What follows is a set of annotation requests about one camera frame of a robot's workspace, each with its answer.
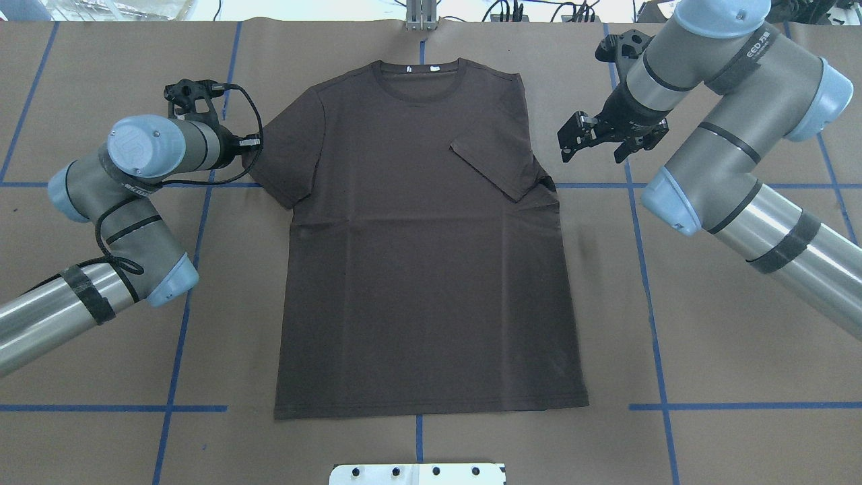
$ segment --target white metal plate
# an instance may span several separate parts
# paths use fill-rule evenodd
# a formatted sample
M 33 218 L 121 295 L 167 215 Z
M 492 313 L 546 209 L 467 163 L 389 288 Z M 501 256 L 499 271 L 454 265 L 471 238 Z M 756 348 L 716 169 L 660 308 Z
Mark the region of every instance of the white metal plate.
M 505 485 L 502 463 L 338 465 L 329 485 Z

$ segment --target t-shirt hem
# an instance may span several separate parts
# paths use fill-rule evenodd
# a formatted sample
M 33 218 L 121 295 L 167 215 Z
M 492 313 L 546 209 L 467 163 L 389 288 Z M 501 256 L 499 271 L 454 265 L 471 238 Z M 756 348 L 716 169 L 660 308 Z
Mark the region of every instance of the t-shirt hem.
M 590 405 L 587 394 L 572 394 L 557 396 L 552 399 L 544 397 L 477 401 L 440 401 L 434 403 L 404 404 L 373 404 L 355 406 L 275 406 L 275 419 L 312 419 L 312 418 L 368 418 L 373 416 L 404 416 L 414 414 L 457 414 L 457 413 L 493 413 L 511 411 L 546 411 L 548 409 L 565 409 L 585 407 Z

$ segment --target t-shirt sleeve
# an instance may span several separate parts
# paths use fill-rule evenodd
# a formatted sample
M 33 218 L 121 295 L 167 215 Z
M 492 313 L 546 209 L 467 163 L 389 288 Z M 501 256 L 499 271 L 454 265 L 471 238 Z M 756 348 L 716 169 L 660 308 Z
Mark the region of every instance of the t-shirt sleeve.
M 263 150 L 250 174 L 287 209 L 314 188 L 325 129 L 323 104 L 307 90 L 264 127 Z M 242 155 L 242 166 L 255 152 Z
M 543 171 L 530 145 L 521 76 L 515 75 L 491 109 L 450 148 L 515 202 L 537 184 Z

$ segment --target black wire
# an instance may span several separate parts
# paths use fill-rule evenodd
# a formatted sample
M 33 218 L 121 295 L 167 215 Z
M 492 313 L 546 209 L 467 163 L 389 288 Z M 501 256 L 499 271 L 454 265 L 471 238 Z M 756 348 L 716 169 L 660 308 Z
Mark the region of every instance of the black wire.
M 571 5 L 571 6 L 572 6 L 572 17 L 574 17 L 574 16 L 575 16 L 575 13 L 576 13 L 576 11 L 577 11 L 578 6 L 577 6 L 577 5 L 575 5 L 575 4 L 574 4 L 574 3 L 572 3 L 572 2 L 562 2 L 562 3 L 558 3 L 558 7 L 557 7 L 557 9 L 553 12 L 553 15 L 551 16 L 551 21 L 550 21 L 550 22 L 553 22 L 553 19 L 557 18 L 557 14 L 559 13 L 559 10 L 560 10 L 560 9 L 562 9 L 563 7 L 565 7 L 566 5 Z
M 121 202 L 118 202 L 114 204 L 110 209 L 105 211 L 101 216 L 99 216 L 99 219 L 96 220 L 96 245 L 99 247 L 99 249 L 102 250 L 102 254 L 104 255 L 104 261 L 114 264 L 117 267 L 121 268 L 123 271 L 131 274 L 144 274 L 144 267 L 128 258 L 114 256 L 111 254 L 111 252 L 105 246 L 104 241 L 102 240 L 102 223 L 108 216 L 113 214 L 115 211 L 117 211 L 124 205 L 139 199 L 139 197 L 130 197 Z
M 100 263 L 100 262 L 108 262 L 108 261 L 107 261 L 107 259 L 106 259 L 104 256 L 102 256 L 102 257 L 100 257 L 100 258 L 93 258 L 93 259 L 91 259 L 91 260 L 82 261 L 82 262 L 80 262 L 80 263 L 76 264 L 75 266 L 77 266 L 78 268 L 84 268 L 84 267 L 90 266 L 91 264 L 98 264 L 98 263 Z M 46 284 L 50 283 L 51 281 L 57 280 L 59 277 L 60 277 L 60 274 L 59 274 L 59 273 L 57 273 L 57 274 L 55 274 L 54 276 L 52 276 L 52 277 L 50 277 L 50 278 L 46 278 L 45 280 L 40 281 L 40 282 L 39 282 L 39 283 L 37 283 L 35 286 L 31 287 L 31 288 L 30 288 L 30 289 L 28 289 L 26 292 L 21 293 L 21 294 L 30 293 L 30 292 L 32 292 L 33 290 L 35 290 L 36 288 L 41 287 L 42 285 L 46 285 Z
M 593 7 L 596 6 L 602 0 L 596 0 L 592 5 L 587 2 L 583 2 L 580 4 L 580 9 L 578 9 L 577 13 L 572 15 L 572 18 L 568 20 L 568 22 L 595 22 L 596 21 L 596 11 Z
M 193 186 L 220 186 L 222 184 L 227 184 L 227 183 L 233 182 L 234 180 L 239 180 L 239 179 L 245 177 L 247 173 L 251 172 L 252 167 L 254 167 L 254 164 L 257 163 L 258 158 L 260 157 L 260 152 L 263 151 L 263 147 L 264 147 L 264 125 L 260 121 L 260 113 L 258 112 L 258 107 L 254 105 L 254 101 L 252 101 L 252 98 L 250 96 L 248 96 L 248 93 L 246 92 L 246 90 L 243 89 L 242 86 L 240 86 L 240 85 L 226 85 L 226 87 L 228 89 L 235 89 L 235 90 L 241 92 L 242 95 L 246 97 L 248 104 L 251 105 L 252 110 L 254 111 L 254 117 L 257 118 L 257 120 L 258 120 L 259 144 L 258 144 L 257 153 L 255 153 L 254 158 L 252 158 L 252 162 L 248 164 L 248 167 L 246 167 L 245 170 L 243 170 L 239 174 L 231 177 L 230 179 L 218 180 L 216 182 L 210 182 L 210 181 L 202 182 L 200 180 L 182 180 L 182 179 L 163 180 L 163 181 L 159 182 L 158 184 L 156 184 L 156 186 L 163 187 L 163 186 L 166 186 L 169 184 L 190 184 Z
M 485 15 L 482 16 L 482 22 L 484 22 L 488 18 L 488 15 L 494 9 L 494 7 L 497 6 L 498 3 L 500 3 L 500 22 L 503 21 L 503 3 L 506 4 L 506 11 L 508 12 L 509 11 L 509 0 L 497 0 L 496 2 L 492 3 L 490 5 L 490 7 L 488 7 L 488 9 L 485 11 Z

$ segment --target brown t-shirt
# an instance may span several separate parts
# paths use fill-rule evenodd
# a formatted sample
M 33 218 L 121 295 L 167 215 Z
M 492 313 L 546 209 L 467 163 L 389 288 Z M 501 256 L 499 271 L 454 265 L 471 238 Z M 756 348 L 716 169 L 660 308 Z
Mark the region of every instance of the brown t-shirt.
M 519 75 L 373 62 L 267 124 L 252 175 L 294 211 L 276 419 L 587 405 Z

